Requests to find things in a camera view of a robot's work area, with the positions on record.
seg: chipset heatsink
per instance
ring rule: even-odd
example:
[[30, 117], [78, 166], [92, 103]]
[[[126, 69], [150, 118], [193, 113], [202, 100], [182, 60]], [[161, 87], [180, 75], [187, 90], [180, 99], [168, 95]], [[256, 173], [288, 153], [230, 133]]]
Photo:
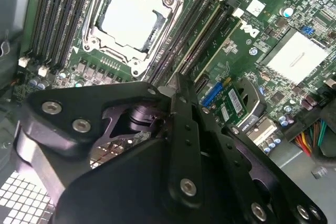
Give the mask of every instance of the chipset heatsink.
[[262, 63], [297, 85], [327, 56], [323, 48], [292, 28]]

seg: ram slot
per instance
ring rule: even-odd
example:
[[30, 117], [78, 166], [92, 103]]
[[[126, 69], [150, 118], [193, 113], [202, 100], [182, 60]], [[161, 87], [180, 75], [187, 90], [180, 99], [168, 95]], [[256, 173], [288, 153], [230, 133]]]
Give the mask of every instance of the ram slot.
[[46, 6], [45, 8], [43, 8], [43, 10], [45, 10], [43, 18], [42, 18], [42, 24], [41, 24], [41, 29], [39, 29], [39, 35], [38, 35], [38, 43], [37, 43], [37, 48], [36, 48], [36, 55], [38, 57], [40, 57], [40, 50], [41, 47], [43, 46], [43, 44], [45, 43], [45, 32], [46, 30], [48, 30], [47, 27], [47, 23], [49, 23], [49, 12], [50, 9], [52, 9], [53, 4], [54, 4], [54, 0], [47, 0], [47, 2], [45, 3]]
[[183, 65], [180, 68], [181, 74], [189, 74], [195, 63], [199, 60], [202, 53], [206, 50], [209, 44], [213, 41], [221, 27], [227, 22], [227, 17], [232, 13], [233, 9], [229, 6], [224, 6], [220, 12], [212, 19], [203, 36], [198, 40], [194, 48], [184, 57]]
[[72, 13], [75, 11], [75, 5], [76, 0], [68, 0], [66, 2], [66, 7], [64, 9], [61, 22], [59, 23], [59, 27], [62, 29], [60, 29], [57, 33], [54, 43], [50, 45], [51, 63], [49, 65], [51, 67], [54, 67], [57, 64], [60, 57], [60, 52], [62, 51], [63, 44], [65, 43], [65, 36], [69, 29], [70, 18]]
[[164, 68], [164, 65], [167, 64], [169, 61], [169, 57], [171, 55], [171, 50], [177, 45], [179, 40], [181, 39], [183, 33], [185, 32], [185, 29], [188, 27], [188, 25], [192, 21], [192, 17], [196, 13], [196, 11], [200, 8], [201, 4], [206, 0], [195, 0], [195, 3], [190, 8], [189, 12], [183, 19], [182, 25], [178, 28], [177, 32], [175, 33], [173, 39], [170, 42], [167, 42], [170, 38], [166, 40], [166, 42], [163, 44], [160, 51], [164, 50], [164, 53], [162, 53], [158, 63], [155, 66], [155, 69], [153, 73], [151, 74], [149, 78], [149, 82], [155, 82], [157, 80], [157, 75], [162, 69]]
[[39, 43], [38, 34], [39, 31], [41, 30], [41, 26], [43, 23], [43, 15], [46, 11], [45, 6], [47, 5], [47, 2], [48, 0], [39, 0], [38, 2], [37, 12], [34, 21], [33, 34], [31, 36], [30, 41], [30, 48], [31, 50], [33, 50], [34, 54], [36, 53], [37, 44]]
[[80, 17], [82, 16], [82, 14], [85, 12], [87, 5], [85, 4], [88, 0], [79, 0], [77, 1], [77, 5], [75, 8], [75, 13], [72, 16], [71, 19], [71, 25], [70, 25], [70, 32], [67, 35], [66, 38], [66, 42], [67, 44], [64, 45], [64, 47], [62, 48], [62, 57], [59, 58], [58, 64], [57, 64], [57, 68], [58, 69], [62, 69], [65, 65], [67, 56], [70, 54], [71, 52], [71, 47], [72, 47], [72, 43], [75, 39], [75, 35], [78, 31], [78, 29], [80, 28], [79, 25], [79, 21], [80, 21]]
[[55, 0], [55, 7], [52, 10], [52, 17], [50, 19], [50, 25], [51, 26], [50, 29], [48, 29], [47, 31], [47, 39], [46, 42], [43, 46], [43, 51], [42, 54], [43, 56], [45, 56], [46, 61], [49, 60], [49, 56], [50, 56], [50, 45], [51, 43], [53, 43], [55, 34], [60, 31], [62, 28], [59, 27], [58, 22], [59, 22], [59, 17], [62, 14], [62, 10], [64, 10], [64, 0]]

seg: white label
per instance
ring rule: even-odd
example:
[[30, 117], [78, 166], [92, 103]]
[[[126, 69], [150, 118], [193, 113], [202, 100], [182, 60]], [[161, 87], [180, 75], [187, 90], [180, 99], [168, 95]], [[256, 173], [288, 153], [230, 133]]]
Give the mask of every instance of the white label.
[[225, 105], [223, 105], [223, 107], [221, 108], [221, 111], [222, 111], [224, 121], [227, 122], [227, 120], [229, 120], [230, 117], [229, 117], [229, 114], [227, 113]]
[[265, 5], [262, 2], [259, 0], [252, 0], [251, 3], [247, 6], [246, 11], [258, 17], [264, 8]]
[[257, 35], [260, 33], [258, 29], [255, 29], [252, 27], [252, 25], [249, 25], [246, 23], [246, 21], [242, 20], [241, 21], [241, 30], [244, 30], [245, 33], [250, 34], [252, 38], [257, 37]]
[[235, 108], [236, 113], [238, 114], [242, 109], [243, 106], [240, 103], [238, 96], [236, 95], [236, 92], [234, 89], [231, 89], [229, 92], [230, 100], [232, 101], [233, 107]]

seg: microchip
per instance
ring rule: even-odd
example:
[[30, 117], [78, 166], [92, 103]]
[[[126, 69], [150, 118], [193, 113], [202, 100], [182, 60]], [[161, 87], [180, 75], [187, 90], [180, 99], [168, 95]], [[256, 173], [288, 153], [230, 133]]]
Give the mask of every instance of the microchip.
[[117, 82], [117, 83], [121, 83], [121, 82], [122, 82], [122, 78], [120, 78], [120, 77], [116, 77], [116, 82]]
[[88, 80], [91, 80], [92, 77], [93, 77], [93, 75], [94, 75], [94, 73], [95, 73], [95, 71], [96, 71], [96, 65], [90, 65], [88, 67], [88, 70], [86, 71], [86, 78]]
[[81, 60], [77, 66], [77, 72], [83, 73], [88, 62], [86, 60]]
[[96, 81], [97, 82], [100, 82], [102, 81], [103, 77], [104, 77], [104, 74], [105, 74], [105, 70], [104, 69], [98, 69], [98, 72], [96, 74]]
[[273, 31], [273, 28], [271, 28], [270, 26], [268, 26], [268, 27], [265, 29], [264, 34], [269, 35], [269, 33], [270, 33], [271, 31]]
[[112, 84], [113, 83], [113, 77], [114, 77], [114, 74], [108, 73], [104, 82], [106, 84]]
[[279, 103], [284, 97], [285, 96], [278, 91], [271, 97], [271, 101], [274, 103]]
[[277, 27], [284, 27], [284, 26], [287, 26], [287, 24], [288, 24], [288, 21], [282, 17], [278, 18], [277, 21], [275, 22], [275, 25]]

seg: screw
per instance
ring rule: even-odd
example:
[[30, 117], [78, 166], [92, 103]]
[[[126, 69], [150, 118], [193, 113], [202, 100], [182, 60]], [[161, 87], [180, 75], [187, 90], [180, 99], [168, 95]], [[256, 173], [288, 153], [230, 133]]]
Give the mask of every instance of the screw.
[[91, 129], [91, 124], [84, 119], [76, 119], [72, 123], [72, 128], [80, 133], [87, 133]]
[[254, 202], [251, 204], [251, 209], [253, 214], [261, 221], [266, 221], [266, 213], [265, 211], [261, 208], [261, 206]]
[[210, 113], [210, 111], [206, 107], [202, 107], [202, 110], [203, 110], [203, 112], [205, 114], [209, 114]]
[[171, 6], [174, 3], [174, 0], [164, 0], [163, 1], [167, 6]]
[[303, 206], [297, 206], [299, 214], [303, 217], [303, 219], [309, 220], [308, 212], [303, 208]]
[[62, 111], [62, 106], [57, 102], [45, 102], [42, 104], [42, 110], [50, 115], [56, 115]]
[[184, 102], [184, 103], [187, 103], [187, 100], [183, 97], [183, 96], [180, 96], [179, 99]]
[[152, 89], [147, 89], [148, 92], [150, 92], [151, 94], [156, 94], [156, 92]]
[[231, 130], [232, 130], [232, 132], [235, 133], [236, 135], [239, 134], [239, 130], [237, 130], [236, 128], [231, 127]]
[[180, 187], [182, 192], [184, 192], [186, 195], [192, 197], [196, 195], [197, 189], [194, 184], [190, 179], [183, 178], [180, 182]]
[[248, 51], [250, 55], [257, 55], [258, 54], [258, 49], [256, 47], [250, 48]]
[[318, 219], [321, 220], [321, 216], [319, 215], [319, 213], [317, 212], [317, 210], [313, 207], [310, 207], [309, 210], [312, 212], [312, 214]]

